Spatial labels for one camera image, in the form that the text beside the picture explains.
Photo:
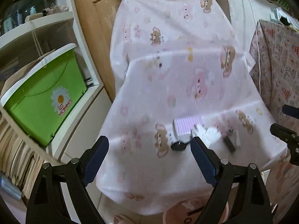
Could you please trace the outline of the white tissue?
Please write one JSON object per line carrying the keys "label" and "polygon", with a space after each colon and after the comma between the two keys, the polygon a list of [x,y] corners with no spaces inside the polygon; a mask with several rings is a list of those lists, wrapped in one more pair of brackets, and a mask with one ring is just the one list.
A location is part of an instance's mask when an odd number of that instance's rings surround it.
{"label": "white tissue", "polygon": [[[196,137],[198,136],[202,142],[205,144],[207,148],[212,147],[213,145],[216,144],[224,144],[223,138],[226,136],[226,133],[229,131],[230,128],[225,128],[225,127],[220,127],[220,126],[211,126],[208,128],[204,128],[201,125],[197,125],[193,130],[191,137]],[[236,132],[236,148],[241,146],[241,141],[240,141],[240,136],[237,130]]]}

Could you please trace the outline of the black plastic spoon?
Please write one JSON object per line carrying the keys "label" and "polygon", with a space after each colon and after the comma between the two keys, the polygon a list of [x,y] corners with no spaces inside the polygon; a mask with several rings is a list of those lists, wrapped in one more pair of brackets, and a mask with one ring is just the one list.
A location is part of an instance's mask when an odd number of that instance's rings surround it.
{"label": "black plastic spoon", "polygon": [[189,142],[184,143],[184,142],[178,141],[171,145],[171,149],[173,151],[181,152],[187,148],[188,144],[189,144]]}

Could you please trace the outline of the purple checkered tissue pack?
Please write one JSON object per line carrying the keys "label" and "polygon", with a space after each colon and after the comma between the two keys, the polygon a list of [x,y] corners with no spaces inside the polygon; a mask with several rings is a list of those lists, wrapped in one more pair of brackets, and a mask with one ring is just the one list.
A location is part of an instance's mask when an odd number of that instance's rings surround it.
{"label": "purple checkered tissue pack", "polygon": [[173,127],[176,138],[180,141],[188,141],[192,130],[197,125],[203,125],[203,120],[199,114],[174,119]]}

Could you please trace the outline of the pink woven trash basket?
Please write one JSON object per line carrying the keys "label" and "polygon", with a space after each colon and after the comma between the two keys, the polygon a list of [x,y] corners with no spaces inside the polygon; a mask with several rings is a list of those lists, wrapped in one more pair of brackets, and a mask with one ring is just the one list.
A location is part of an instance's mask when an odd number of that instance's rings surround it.
{"label": "pink woven trash basket", "polygon": [[163,223],[195,223],[209,196],[199,196],[180,201],[163,213]]}

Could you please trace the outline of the stacked books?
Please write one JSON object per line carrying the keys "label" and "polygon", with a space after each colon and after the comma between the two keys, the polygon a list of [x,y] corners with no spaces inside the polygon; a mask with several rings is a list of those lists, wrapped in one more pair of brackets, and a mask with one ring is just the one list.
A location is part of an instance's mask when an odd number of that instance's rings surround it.
{"label": "stacked books", "polygon": [[29,199],[44,163],[1,117],[1,188],[17,200]]}

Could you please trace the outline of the green plastic storage box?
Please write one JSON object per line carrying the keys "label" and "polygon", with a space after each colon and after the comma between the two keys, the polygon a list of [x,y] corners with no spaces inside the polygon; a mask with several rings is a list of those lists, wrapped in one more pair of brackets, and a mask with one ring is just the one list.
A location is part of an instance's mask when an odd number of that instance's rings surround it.
{"label": "green plastic storage box", "polygon": [[69,43],[35,63],[9,86],[1,106],[42,146],[48,145],[64,119],[87,90]]}

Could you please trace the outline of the pink cartoon bear sheet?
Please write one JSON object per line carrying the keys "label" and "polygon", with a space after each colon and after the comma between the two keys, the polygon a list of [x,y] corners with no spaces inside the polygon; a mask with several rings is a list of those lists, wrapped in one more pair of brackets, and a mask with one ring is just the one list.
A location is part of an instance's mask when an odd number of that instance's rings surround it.
{"label": "pink cartoon bear sheet", "polygon": [[210,147],[236,165],[267,169],[286,152],[270,133],[273,117],[247,69],[246,56],[232,26],[229,38],[197,50],[202,76],[188,69],[167,85],[132,86],[127,78],[100,130],[109,151],[96,177],[99,190],[140,215],[161,213],[176,203],[211,190],[190,151],[177,152],[173,120],[199,114],[203,127],[238,131],[241,146],[231,153],[220,143]]}

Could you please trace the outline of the white shelf unit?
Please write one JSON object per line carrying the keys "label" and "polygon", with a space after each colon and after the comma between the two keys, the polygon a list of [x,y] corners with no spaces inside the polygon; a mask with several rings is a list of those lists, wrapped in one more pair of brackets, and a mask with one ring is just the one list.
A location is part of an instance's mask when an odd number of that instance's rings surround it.
{"label": "white shelf unit", "polygon": [[1,96],[1,116],[46,162],[65,163],[90,148],[111,101],[75,8],[47,15],[1,37],[1,59],[20,66]]}

